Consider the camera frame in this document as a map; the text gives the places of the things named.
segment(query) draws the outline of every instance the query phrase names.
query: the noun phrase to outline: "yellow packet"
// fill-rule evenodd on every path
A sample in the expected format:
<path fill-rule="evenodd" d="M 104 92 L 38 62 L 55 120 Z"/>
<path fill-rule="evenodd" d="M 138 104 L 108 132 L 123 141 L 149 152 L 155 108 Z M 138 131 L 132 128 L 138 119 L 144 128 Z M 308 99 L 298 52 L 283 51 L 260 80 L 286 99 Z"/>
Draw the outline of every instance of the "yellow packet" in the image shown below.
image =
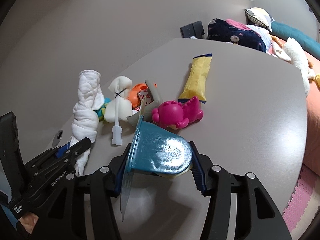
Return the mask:
<path fill-rule="evenodd" d="M 189 78 L 184 87 L 178 102 L 185 103 L 194 96 L 197 96 L 201 103 L 206 103 L 205 99 L 205 80 L 210 70 L 212 54 L 194 57 Z"/>

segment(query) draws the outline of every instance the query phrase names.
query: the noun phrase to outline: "table surface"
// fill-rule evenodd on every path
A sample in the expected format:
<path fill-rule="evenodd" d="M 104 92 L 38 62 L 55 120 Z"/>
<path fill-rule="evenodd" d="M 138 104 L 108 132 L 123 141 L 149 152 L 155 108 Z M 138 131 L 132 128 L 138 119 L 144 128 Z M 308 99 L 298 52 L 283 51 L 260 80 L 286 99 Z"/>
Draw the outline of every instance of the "table surface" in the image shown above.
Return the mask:
<path fill-rule="evenodd" d="M 204 118 L 180 130 L 200 153 L 233 174 L 254 172 L 282 212 L 302 165 L 307 110 L 301 73 L 262 52 L 209 40 L 174 39 L 121 72 L 132 84 L 150 79 L 164 101 L 182 92 L 192 58 L 212 53 L 206 80 Z M 106 97 L 110 83 L 102 86 Z M 63 126 L 71 136 L 71 121 Z M 108 165 L 132 141 L 134 128 L 123 127 L 123 145 L 111 144 L 113 124 L 100 122 L 85 174 Z M 120 198 L 113 200 L 116 220 L 126 239 L 199 239 L 209 197 L 197 191 L 192 173 L 168 180 L 135 174 L 124 222 Z M 87 202 L 87 234 L 93 239 Z M 233 239 L 236 201 L 232 196 L 228 239 Z"/>

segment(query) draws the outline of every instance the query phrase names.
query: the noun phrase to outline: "silver screw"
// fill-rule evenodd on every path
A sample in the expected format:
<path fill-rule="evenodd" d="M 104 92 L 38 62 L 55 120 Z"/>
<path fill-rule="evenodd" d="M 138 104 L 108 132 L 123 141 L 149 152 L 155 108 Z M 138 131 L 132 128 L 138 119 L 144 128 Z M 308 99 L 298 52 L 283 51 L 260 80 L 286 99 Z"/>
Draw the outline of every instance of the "silver screw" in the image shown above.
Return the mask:
<path fill-rule="evenodd" d="M 256 175 L 255 175 L 254 173 L 252 173 L 252 172 L 249 172 L 249 173 L 247 174 L 247 177 L 248 177 L 249 179 L 254 179 L 254 178 L 256 177 Z"/>
<path fill-rule="evenodd" d="M 218 165 L 214 165 L 214 166 L 212 166 L 212 170 L 215 172 L 219 172 L 219 171 L 221 171 L 221 167 Z"/>
<path fill-rule="evenodd" d="M 74 177 L 75 177 L 75 175 L 73 173 L 69 173 L 69 174 L 67 174 L 66 179 L 71 180 Z"/>
<path fill-rule="evenodd" d="M 101 167 L 100 171 L 102 173 L 107 173 L 109 171 L 109 167 L 108 166 Z"/>

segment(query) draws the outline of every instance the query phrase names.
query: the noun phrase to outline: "navy blue blanket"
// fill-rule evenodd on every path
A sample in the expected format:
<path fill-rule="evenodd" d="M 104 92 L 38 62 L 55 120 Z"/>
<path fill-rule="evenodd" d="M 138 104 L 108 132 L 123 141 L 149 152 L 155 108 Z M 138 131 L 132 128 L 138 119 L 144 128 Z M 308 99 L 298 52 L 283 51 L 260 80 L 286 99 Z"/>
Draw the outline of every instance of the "navy blue blanket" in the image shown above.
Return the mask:
<path fill-rule="evenodd" d="M 221 19 L 214 19 L 209 23 L 208 37 L 209 40 L 232 42 L 264 53 L 267 52 L 266 45 L 257 33 L 238 29 Z"/>

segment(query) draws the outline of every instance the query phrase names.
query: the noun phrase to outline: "peach bedding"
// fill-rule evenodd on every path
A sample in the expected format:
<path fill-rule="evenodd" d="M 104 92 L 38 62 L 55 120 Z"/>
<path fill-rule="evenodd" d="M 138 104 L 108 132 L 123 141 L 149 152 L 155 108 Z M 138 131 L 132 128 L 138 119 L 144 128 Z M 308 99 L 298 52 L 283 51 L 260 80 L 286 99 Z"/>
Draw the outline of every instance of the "peach bedding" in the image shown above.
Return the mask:
<path fill-rule="evenodd" d="M 320 73 L 320 61 L 306 52 L 308 60 L 314 64 L 313 70 Z M 320 90 L 315 82 L 310 83 L 307 96 L 308 131 L 303 163 L 320 176 Z"/>

